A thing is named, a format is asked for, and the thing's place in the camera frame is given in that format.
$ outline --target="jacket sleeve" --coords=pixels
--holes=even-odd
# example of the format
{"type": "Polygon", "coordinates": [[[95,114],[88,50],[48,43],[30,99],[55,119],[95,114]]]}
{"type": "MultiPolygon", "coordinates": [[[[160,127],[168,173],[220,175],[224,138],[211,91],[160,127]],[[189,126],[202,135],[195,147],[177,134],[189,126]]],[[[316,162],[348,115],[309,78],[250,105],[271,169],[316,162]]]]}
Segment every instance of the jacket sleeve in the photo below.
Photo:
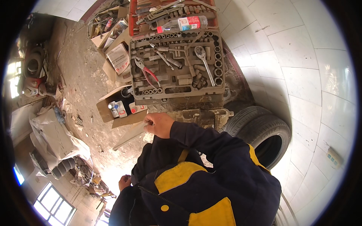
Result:
{"type": "Polygon", "coordinates": [[[187,146],[195,148],[206,155],[209,162],[218,168],[229,162],[230,158],[248,158],[249,145],[242,139],[230,136],[227,132],[219,133],[213,128],[201,128],[195,123],[172,124],[170,138],[187,146]]]}

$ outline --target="bottle label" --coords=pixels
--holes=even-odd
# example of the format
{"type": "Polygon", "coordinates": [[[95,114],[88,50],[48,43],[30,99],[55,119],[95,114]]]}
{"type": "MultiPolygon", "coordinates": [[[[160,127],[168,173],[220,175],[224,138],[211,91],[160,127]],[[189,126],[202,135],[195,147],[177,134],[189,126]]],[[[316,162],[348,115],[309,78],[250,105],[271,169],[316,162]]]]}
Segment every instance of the bottle label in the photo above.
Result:
{"type": "Polygon", "coordinates": [[[198,29],[201,27],[200,18],[198,16],[179,18],[178,25],[181,31],[198,29]]]}

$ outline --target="spray can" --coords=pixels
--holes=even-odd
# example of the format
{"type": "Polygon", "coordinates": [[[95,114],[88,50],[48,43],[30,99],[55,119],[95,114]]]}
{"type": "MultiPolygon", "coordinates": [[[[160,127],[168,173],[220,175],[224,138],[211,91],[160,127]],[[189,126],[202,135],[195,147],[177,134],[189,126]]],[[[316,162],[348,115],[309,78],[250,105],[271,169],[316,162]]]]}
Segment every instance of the spray can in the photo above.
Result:
{"type": "Polygon", "coordinates": [[[106,27],[104,28],[104,32],[108,31],[108,29],[112,26],[112,23],[113,23],[113,18],[108,20],[106,27]]]}

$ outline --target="tool tray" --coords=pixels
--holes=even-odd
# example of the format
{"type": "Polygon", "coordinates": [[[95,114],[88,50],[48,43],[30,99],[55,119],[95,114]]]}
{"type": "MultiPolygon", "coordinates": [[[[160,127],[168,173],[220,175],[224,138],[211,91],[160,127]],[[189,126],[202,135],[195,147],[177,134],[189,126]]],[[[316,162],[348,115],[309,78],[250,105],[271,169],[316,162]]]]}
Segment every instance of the tool tray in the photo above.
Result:
{"type": "Polygon", "coordinates": [[[225,90],[224,59],[221,35],[218,30],[188,30],[181,32],[181,37],[178,37],[177,33],[161,33],[153,37],[133,40],[130,43],[129,54],[131,59],[131,82],[134,89],[134,98],[136,100],[220,94],[225,90]],[[206,32],[209,36],[201,37],[200,39],[202,39],[203,42],[200,42],[200,39],[198,39],[195,43],[189,43],[195,39],[198,32],[206,32]],[[157,45],[155,48],[168,47],[169,51],[160,51],[160,53],[165,54],[165,58],[170,57],[178,61],[182,64],[182,67],[178,68],[176,65],[170,63],[174,68],[174,70],[172,70],[163,59],[149,60],[149,57],[158,55],[150,46],[151,43],[157,45]],[[175,51],[172,51],[172,49],[175,48],[184,50],[188,45],[190,45],[190,47],[186,54],[188,54],[189,61],[186,59],[185,52],[178,52],[180,53],[180,56],[177,56],[175,51]],[[205,47],[210,48],[210,60],[207,60],[207,64],[209,65],[212,76],[218,78],[216,86],[211,85],[207,71],[202,70],[200,70],[202,75],[201,78],[203,81],[206,81],[206,83],[201,86],[193,86],[193,84],[197,82],[197,78],[196,76],[192,76],[194,73],[190,71],[189,66],[193,66],[194,68],[197,67],[195,65],[205,67],[203,61],[198,58],[194,52],[196,46],[202,46],[204,49],[205,47]],[[217,53],[215,52],[215,47],[218,47],[220,50],[218,55],[215,55],[217,53]],[[156,75],[161,84],[161,89],[158,87],[156,80],[149,73],[146,74],[157,90],[146,81],[142,70],[135,64],[134,59],[136,57],[143,59],[144,65],[156,75]],[[189,84],[180,85],[180,80],[183,82],[188,81],[189,84]]]}

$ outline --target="electrical outlet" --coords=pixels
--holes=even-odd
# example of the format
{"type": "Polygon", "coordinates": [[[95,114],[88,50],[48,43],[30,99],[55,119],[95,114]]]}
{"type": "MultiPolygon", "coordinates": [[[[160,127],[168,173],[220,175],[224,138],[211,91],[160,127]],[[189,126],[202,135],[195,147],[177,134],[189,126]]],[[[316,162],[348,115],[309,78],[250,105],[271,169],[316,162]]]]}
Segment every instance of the electrical outlet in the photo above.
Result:
{"type": "Polygon", "coordinates": [[[339,168],[342,165],[342,158],[331,147],[328,148],[327,158],[331,161],[335,168],[339,168]]]}

